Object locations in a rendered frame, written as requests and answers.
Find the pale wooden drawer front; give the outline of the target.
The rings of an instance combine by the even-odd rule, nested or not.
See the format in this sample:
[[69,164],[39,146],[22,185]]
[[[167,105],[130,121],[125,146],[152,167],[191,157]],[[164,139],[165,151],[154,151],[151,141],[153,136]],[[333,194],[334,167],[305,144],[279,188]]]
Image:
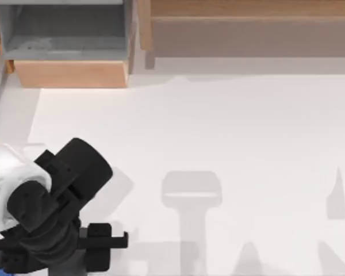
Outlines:
[[16,60],[26,88],[125,88],[129,62],[112,60]]

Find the wooden open shelf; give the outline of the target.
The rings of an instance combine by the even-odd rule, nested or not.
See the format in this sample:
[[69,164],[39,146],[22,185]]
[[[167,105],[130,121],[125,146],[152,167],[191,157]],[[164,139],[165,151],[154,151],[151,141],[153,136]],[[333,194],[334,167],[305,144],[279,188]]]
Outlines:
[[156,58],[345,58],[345,0],[136,0]]

